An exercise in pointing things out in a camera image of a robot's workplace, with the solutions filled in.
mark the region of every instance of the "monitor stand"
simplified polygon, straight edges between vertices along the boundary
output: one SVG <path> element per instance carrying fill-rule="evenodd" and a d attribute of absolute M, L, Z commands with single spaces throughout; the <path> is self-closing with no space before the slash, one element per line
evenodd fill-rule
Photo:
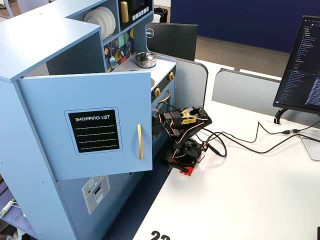
<path fill-rule="evenodd" d="M 320 130 L 304 130 L 302 135 L 320 140 Z M 308 138 L 300 136 L 310 158 L 314 161 L 320 161 L 320 142 L 312 141 Z"/>

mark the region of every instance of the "dell monitor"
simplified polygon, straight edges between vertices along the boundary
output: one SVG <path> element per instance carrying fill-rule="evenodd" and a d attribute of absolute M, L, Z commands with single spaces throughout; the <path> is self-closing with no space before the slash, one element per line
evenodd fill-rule
<path fill-rule="evenodd" d="M 320 115 L 320 17 L 303 16 L 273 106 Z"/>
<path fill-rule="evenodd" d="M 195 60 L 198 25 L 148 23 L 146 28 L 147 46 L 150 51 Z"/>

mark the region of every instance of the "colorful geometric backsplash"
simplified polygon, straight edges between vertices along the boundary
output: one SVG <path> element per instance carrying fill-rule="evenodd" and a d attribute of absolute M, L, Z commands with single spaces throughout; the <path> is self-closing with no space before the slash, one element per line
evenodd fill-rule
<path fill-rule="evenodd" d="M 121 57 L 120 51 L 124 53 L 124 57 Z M 134 29 L 131 28 L 112 42 L 109 42 L 109 44 L 104 47 L 107 72 L 110 73 L 115 70 L 120 64 L 122 64 L 126 59 L 134 54 L 134 52 Z M 116 61 L 116 65 L 114 67 L 111 67 L 110 65 L 109 59 L 111 58 L 111 56 L 113 56 Z"/>

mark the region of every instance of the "stack of plates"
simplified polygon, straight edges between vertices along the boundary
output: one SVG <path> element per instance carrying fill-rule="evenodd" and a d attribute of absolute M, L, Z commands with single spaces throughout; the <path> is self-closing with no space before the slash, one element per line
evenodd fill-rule
<path fill-rule="evenodd" d="M 116 19 L 110 9 L 100 6 L 88 12 L 83 19 L 84 22 L 101 26 L 102 38 L 105 39 L 113 34 L 116 29 Z"/>

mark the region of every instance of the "chalkboard label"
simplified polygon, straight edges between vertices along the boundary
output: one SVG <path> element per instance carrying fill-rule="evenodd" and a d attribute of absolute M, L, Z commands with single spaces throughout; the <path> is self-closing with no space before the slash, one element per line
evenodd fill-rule
<path fill-rule="evenodd" d="M 69 112 L 67 116 L 80 154 L 121 148 L 114 109 Z"/>

